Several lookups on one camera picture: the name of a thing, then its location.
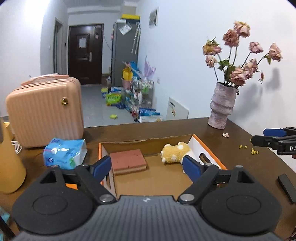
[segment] wall picture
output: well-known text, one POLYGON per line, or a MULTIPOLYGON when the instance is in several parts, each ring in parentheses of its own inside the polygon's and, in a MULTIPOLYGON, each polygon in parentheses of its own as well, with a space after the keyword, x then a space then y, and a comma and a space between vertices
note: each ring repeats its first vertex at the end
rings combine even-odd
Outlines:
POLYGON ((150 13, 150 17, 149 17, 149 27, 153 28, 157 26, 157 22, 158 22, 158 8, 153 10, 150 13))

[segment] plush toy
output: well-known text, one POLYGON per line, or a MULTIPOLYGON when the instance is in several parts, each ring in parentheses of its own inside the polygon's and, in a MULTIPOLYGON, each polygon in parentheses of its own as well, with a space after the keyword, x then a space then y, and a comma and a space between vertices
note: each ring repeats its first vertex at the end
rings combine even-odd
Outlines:
POLYGON ((184 142, 179 142, 176 146, 166 144, 163 147, 160 156, 163 163, 179 162, 182 164, 183 157, 186 156, 190 151, 190 147, 184 142))

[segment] ceiling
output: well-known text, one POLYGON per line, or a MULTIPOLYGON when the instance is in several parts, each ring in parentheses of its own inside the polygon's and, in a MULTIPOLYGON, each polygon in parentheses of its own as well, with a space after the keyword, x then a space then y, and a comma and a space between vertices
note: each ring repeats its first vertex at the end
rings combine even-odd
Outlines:
POLYGON ((123 0, 63 0, 67 8, 84 6, 120 6, 123 0))

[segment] yellow box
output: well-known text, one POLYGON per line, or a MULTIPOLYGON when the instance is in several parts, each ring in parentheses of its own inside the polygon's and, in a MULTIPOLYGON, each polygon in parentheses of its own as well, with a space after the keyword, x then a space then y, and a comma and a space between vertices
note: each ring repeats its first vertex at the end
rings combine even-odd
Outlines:
POLYGON ((140 20, 140 16, 138 15, 130 15, 130 14, 123 14, 121 16, 123 19, 135 19, 135 20, 140 20))

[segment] silver screw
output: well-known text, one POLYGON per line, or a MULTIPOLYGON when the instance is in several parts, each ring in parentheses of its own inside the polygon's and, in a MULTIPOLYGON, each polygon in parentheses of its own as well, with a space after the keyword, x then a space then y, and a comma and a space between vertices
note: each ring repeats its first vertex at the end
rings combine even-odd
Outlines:
POLYGON ((100 196, 100 201, 101 202, 111 202, 113 201, 114 197, 110 194, 103 194, 102 196, 100 196))
POLYGON ((190 202, 190 201, 193 201, 194 200, 194 196, 192 194, 189 194, 189 193, 185 193, 185 194, 182 194, 180 196, 180 199, 184 202, 190 202))

